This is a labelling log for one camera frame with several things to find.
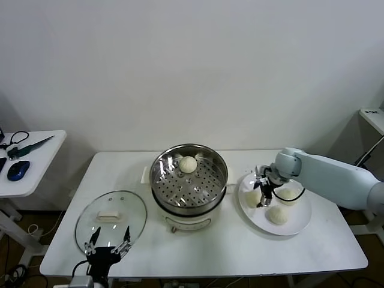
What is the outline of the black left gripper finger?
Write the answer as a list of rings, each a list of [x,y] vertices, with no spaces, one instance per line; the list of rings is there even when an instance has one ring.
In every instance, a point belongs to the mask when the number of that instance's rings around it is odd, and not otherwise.
[[[126,231],[125,231],[125,233],[124,233],[122,242],[121,242],[119,245],[117,245],[117,246],[111,251],[111,253],[112,253],[112,254],[118,254],[118,255],[120,255],[120,256],[125,256],[125,255],[129,252],[129,250],[130,250],[130,248],[131,248],[131,246],[132,246],[130,239],[131,239],[131,236],[130,236],[130,227],[127,226],[127,229],[126,229]]]
[[[98,237],[100,235],[101,227],[98,227],[95,232],[91,235],[90,239],[88,242],[84,243],[84,248],[85,248],[85,254],[86,255],[91,255],[95,254],[95,245],[98,240]]]

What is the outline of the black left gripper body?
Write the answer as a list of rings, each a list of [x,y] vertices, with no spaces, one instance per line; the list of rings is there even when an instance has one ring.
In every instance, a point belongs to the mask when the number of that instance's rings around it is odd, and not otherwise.
[[[111,266],[121,261],[121,256],[113,252],[114,247],[97,247],[87,253],[86,259],[90,264],[89,275],[94,282],[107,282]]]

